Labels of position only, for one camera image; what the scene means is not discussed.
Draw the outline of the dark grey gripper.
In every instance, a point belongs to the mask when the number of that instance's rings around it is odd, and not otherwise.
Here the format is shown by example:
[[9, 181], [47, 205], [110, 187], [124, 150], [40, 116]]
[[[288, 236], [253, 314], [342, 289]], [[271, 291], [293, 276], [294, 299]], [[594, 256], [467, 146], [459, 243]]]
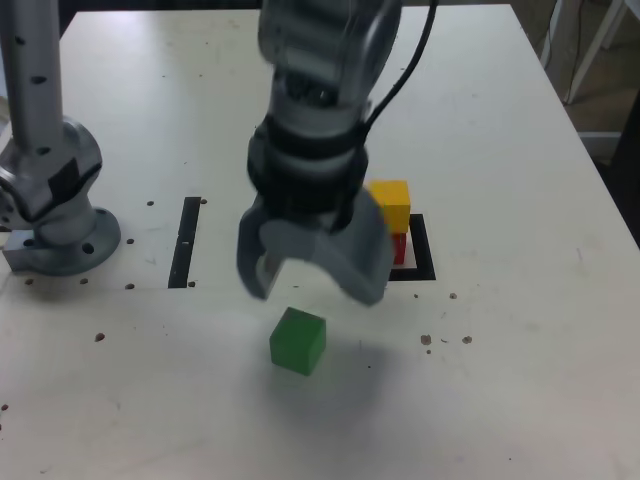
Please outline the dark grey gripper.
[[237, 271], [248, 293], [267, 300], [285, 261], [310, 263], [353, 300], [367, 306], [384, 296], [393, 243], [370, 193], [353, 202], [256, 197], [238, 233]]

